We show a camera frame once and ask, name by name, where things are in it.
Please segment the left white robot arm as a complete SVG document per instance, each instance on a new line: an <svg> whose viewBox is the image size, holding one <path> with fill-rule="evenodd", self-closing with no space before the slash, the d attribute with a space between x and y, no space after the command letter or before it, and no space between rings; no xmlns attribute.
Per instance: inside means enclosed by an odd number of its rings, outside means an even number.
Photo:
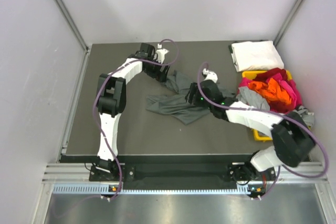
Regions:
<svg viewBox="0 0 336 224"><path fill-rule="evenodd" d="M142 43L140 50L127 57L118 69L99 76L92 115L100 131L100 145L98 161L94 161L91 170L93 173L101 172L107 180L119 178L118 125L127 103L127 84L142 72L158 82L164 82L170 68L164 63L168 52L162 43L156 47Z"/></svg>

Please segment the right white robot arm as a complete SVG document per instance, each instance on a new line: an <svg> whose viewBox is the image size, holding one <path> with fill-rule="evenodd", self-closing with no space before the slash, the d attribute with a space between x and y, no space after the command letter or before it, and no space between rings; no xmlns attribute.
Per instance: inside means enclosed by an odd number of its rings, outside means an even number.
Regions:
<svg viewBox="0 0 336 224"><path fill-rule="evenodd" d="M273 145L253 153L245 166L245 174L252 180L276 166L297 167L316 145L298 113L290 112L283 116L257 111L235 98L223 96L212 80L200 84L193 82L185 100L191 105L209 109L218 119L257 130L272 139Z"/></svg>

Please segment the dark grey t shirt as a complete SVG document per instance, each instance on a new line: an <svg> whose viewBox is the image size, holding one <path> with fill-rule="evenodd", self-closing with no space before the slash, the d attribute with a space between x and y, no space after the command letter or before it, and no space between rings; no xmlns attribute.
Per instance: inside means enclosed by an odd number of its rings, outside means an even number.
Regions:
<svg viewBox="0 0 336 224"><path fill-rule="evenodd" d="M161 115L170 115L185 125L189 125L210 114L209 109L196 107L186 102L185 96L192 82L193 80L190 77L175 70L162 84L163 87L173 91L175 94L148 95L146 97L146 110Z"/></svg>

